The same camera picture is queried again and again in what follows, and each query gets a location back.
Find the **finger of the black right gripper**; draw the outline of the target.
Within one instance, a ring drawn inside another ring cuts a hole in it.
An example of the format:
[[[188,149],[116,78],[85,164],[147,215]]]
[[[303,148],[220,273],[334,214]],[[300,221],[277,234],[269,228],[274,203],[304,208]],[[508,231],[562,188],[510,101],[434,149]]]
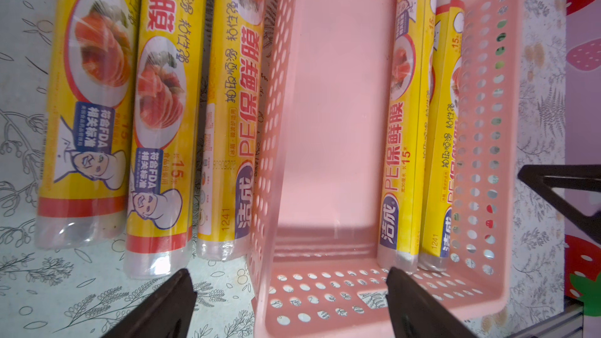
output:
[[[600,211],[587,216],[554,189],[600,192],[600,165],[524,165],[517,178],[600,244]]]

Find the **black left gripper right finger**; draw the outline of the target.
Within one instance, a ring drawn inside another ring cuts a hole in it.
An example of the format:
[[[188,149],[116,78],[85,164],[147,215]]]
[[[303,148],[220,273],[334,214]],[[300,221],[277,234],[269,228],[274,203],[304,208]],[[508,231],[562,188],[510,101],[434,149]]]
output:
[[[401,269],[389,270],[386,285],[395,337],[476,337]]]

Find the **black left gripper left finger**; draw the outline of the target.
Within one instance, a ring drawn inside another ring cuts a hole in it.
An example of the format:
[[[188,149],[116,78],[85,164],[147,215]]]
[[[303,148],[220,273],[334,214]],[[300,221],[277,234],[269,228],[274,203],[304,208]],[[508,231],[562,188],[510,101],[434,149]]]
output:
[[[186,338],[196,301],[191,275],[180,269],[104,336]]]

